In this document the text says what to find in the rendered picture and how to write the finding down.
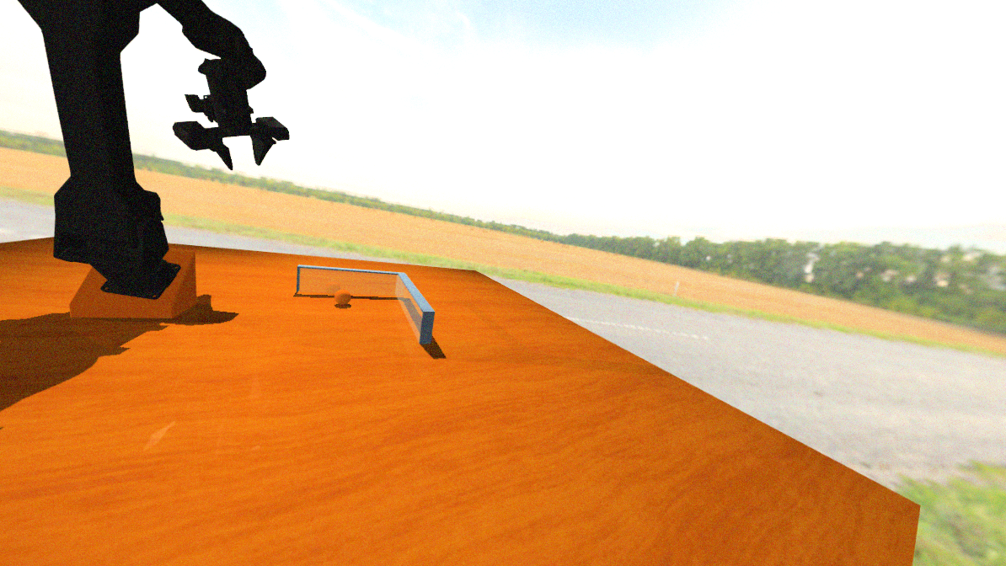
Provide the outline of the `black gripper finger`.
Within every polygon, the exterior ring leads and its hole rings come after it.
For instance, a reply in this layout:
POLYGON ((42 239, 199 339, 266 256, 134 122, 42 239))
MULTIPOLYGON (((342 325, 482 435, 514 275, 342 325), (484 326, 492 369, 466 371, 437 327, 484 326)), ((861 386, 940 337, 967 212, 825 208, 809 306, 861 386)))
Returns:
POLYGON ((233 162, 232 159, 230 159, 229 147, 225 146, 224 144, 224 147, 212 147, 211 151, 217 152, 217 155, 220 157, 220 159, 224 162, 225 165, 227 165, 227 169, 233 170, 233 162))
POLYGON ((276 144, 278 141, 273 140, 260 140, 256 135, 250 136, 252 147, 254 152, 255 164, 261 166, 261 161, 265 159, 266 153, 276 144))

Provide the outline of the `light blue l-shaped wall top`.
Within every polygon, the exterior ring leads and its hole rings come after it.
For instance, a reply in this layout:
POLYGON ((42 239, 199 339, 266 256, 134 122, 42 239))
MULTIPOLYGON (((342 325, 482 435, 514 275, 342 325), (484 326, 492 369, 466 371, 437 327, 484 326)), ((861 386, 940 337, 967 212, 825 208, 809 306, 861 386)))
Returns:
POLYGON ((360 270, 360 269, 349 269, 349 267, 327 267, 327 266, 317 266, 317 265, 297 265, 297 282, 299 281, 299 267, 307 267, 307 269, 319 269, 319 270, 341 270, 341 271, 353 271, 353 272, 377 272, 377 274, 388 274, 388 275, 399 275, 401 281, 403 281, 408 289, 408 292, 413 297, 416 303, 418 303, 420 310, 422 311, 422 319, 420 325, 420 344, 430 344, 432 335, 432 323, 434 323, 435 311, 432 310, 430 303, 427 303, 426 299, 420 294, 418 289, 416 289, 413 281, 409 279, 406 272, 391 272, 391 271, 381 271, 381 270, 360 270))

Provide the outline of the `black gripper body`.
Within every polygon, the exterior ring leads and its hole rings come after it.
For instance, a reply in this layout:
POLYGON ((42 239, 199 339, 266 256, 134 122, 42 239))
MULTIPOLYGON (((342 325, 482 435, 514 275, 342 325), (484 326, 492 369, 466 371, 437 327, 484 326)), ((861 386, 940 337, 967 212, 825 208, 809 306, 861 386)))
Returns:
POLYGON ((256 116, 252 123, 254 109, 249 102, 243 104, 225 103, 211 95, 209 102, 216 111, 213 121, 218 128, 204 128, 199 121, 175 121, 172 126, 174 134, 191 150, 211 150, 212 147, 224 147, 223 138, 233 136, 256 135, 260 140, 277 141, 290 140, 290 133, 283 123, 275 116, 256 116))

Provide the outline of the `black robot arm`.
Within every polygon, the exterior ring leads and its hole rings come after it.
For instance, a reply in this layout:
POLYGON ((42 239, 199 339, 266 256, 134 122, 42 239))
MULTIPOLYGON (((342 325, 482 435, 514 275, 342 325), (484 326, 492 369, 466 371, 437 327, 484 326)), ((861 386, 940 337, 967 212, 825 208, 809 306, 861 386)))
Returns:
POLYGON ((18 0, 40 26, 71 177, 54 194, 53 258, 90 264, 110 294, 156 300, 181 267, 169 251, 157 192, 135 177, 121 52, 140 12, 159 5, 204 59, 210 95, 249 102, 266 78, 247 37, 202 0, 18 0), (156 296, 155 296, 156 295, 156 296))

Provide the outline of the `clear l-shaped low wall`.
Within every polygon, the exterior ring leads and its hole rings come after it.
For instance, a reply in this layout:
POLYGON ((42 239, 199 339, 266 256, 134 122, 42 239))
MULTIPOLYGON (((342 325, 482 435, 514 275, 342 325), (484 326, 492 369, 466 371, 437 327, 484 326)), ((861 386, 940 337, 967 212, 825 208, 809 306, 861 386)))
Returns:
POLYGON ((299 267, 297 292, 326 294, 325 286, 328 282, 337 282, 341 290, 351 294, 396 296, 420 343, 422 311, 399 275, 299 267))

